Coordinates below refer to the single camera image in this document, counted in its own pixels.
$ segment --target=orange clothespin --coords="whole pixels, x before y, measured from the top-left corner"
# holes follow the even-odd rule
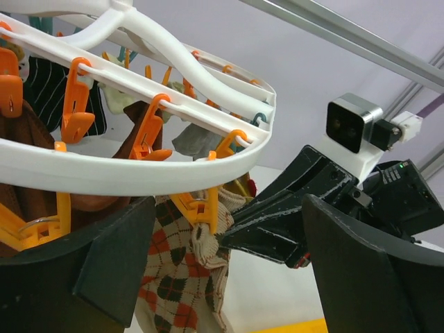
[[[216,148],[217,158],[225,158],[234,155],[234,151],[230,148],[231,143],[235,142],[237,146],[240,144],[236,141],[236,137],[240,137],[247,141],[247,134],[242,130],[232,130],[225,139]]]
[[[216,152],[210,151],[208,160],[215,159]],[[197,223],[207,223],[210,232],[216,233],[219,204],[217,187],[207,190],[206,199],[195,199],[190,193],[171,194],[170,199],[192,226]]]
[[[169,77],[171,76],[171,71],[173,70],[173,67],[168,67],[168,69],[166,70],[165,74],[164,74],[164,78],[162,80],[162,84],[163,85],[168,85],[169,82]]]
[[[88,86],[77,79],[79,64],[91,67],[91,63],[84,58],[76,58],[69,68],[65,100],[62,116],[62,141],[67,144],[77,144],[85,136],[94,123],[95,116],[86,112],[89,97]]]
[[[54,149],[67,151],[64,142],[56,142]],[[45,244],[71,232],[71,198],[57,193],[57,215],[26,223],[0,204],[0,241],[17,251]]]
[[[194,51],[191,52],[191,54],[193,55],[193,57],[195,57],[195,59],[197,61],[199,61],[199,51],[194,50]]]
[[[183,92],[185,95],[190,96],[192,99],[195,99],[197,96],[194,93],[194,88],[191,85],[190,82],[188,82],[187,80],[185,80],[185,78],[183,79],[183,85],[185,86],[185,91]]]
[[[163,161],[173,153],[170,149],[159,149],[153,151],[153,144],[163,125],[161,117],[156,116],[155,112],[161,108],[160,101],[168,101],[171,99],[167,94],[158,94],[154,96],[148,110],[146,111],[144,120],[140,125],[139,132],[131,149],[130,159],[143,161]]]
[[[64,142],[55,142],[54,150],[67,151],[67,145]],[[57,192],[57,216],[55,216],[60,225],[60,235],[65,236],[71,232],[71,194]]]
[[[205,102],[205,104],[212,106],[213,108],[219,109],[219,105],[217,105],[215,102],[207,99],[207,101]]]
[[[150,65],[145,66],[145,77],[151,79],[151,66]]]
[[[233,66],[232,65],[225,65],[223,68],[222,68],[222,73],[230,73],[231,72],[231,70],[233,69]]]
[[[0,48],[0,113],[6,118],[22,115],[23,81],[14,52]]]

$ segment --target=aluminum rail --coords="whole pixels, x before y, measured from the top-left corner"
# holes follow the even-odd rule
[[[240,0],[405,78],[444,93],[444,71],[312,0]]]

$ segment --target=camera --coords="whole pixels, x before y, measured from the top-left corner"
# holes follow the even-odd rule
[[[373,127],[382,118],[381,107],[354,94],[344,94],[327,107],[327,135],[344,148],[359,153],[370,142]]]

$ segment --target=black striped fabric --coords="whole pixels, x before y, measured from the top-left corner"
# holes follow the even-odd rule
[[[47,59],[29,57],[29,77],[26,83],[32,90],[34,101],[28,102],[34,106],[34,112],[49,132],[60,127],[62,121],[68,73],[69,69],[62,65]],[[89,91],[86,111],[96,116],[86,136],[103,134],[106,131],[106,118],[96,81]]]

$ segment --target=white plastic hanger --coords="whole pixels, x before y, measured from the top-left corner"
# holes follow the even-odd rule
[[[25,0],[18,3],[5,0],[0,4],[0,10],[7,12],[38,16],[80,13],[98,19],[80,32],[80,39],[80,33],[68,37],[50,36],[6,15],[0,15],[0,21],[11,27],[11,31],[0,28],[0,33],[11,37],[15,44],[66,67],[74,58],[87,58],[92,67],[81,68],[94,80],[148,103],[156,94],[167,93],[171,103],[162,102],[162,105],[168,112],[220,135],[240,129],[247,134],[248,143],[242,142],[247,148],[232,157],[215,161],[147,162],[60,153],[2,139],[0,182],[68,193],[147,196],[220,185],[245,174],[255,165],[260,151],[271,136],[275,112],[274,91],[267,84],[262,83],[262,88],[255,87],[225,74],[219,75],[220,78],[224,77],[223,80],[218,80],[168,31],[137,12],[131,5],[132,1],[123,0]],[[124,27],[125,33],[132,31],[132,40],[137,39],[135,35],[139,36],[139,41],[146,40],[213,102],[248,119],[253,119],[261,112],[266,115],[267,123],[262,122],[260,127],[255,127],[84,50],[115,34],[118,26]],[[139,44],[145,51],[150,51],[148,45],[143,42]],[[207,53],[205,58],[217,59]],[[236,72],[248,75],[239,68],[236,68]],[[264,99],[253,96],[266,96],[269,105],[263,103]]]

